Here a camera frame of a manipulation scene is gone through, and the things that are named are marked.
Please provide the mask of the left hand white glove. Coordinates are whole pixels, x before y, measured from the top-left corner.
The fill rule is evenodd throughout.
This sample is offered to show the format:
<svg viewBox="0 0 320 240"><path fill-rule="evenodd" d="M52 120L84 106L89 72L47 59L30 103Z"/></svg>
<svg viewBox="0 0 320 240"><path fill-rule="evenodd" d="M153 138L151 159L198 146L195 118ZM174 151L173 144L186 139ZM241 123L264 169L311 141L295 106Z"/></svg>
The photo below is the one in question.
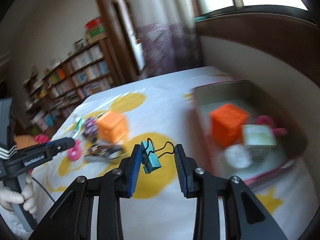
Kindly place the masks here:
<svg viewBox="0 0 320 240"><path fill-rule="evenodd" d="M12 211L12 204L22 204L25 211L35 214L37 211L36 199L34 196L34 187L31 173L28 172L25 178L26 186L22 192L12 191L6 188L1 181L1 206L6 210Z"/></svg>

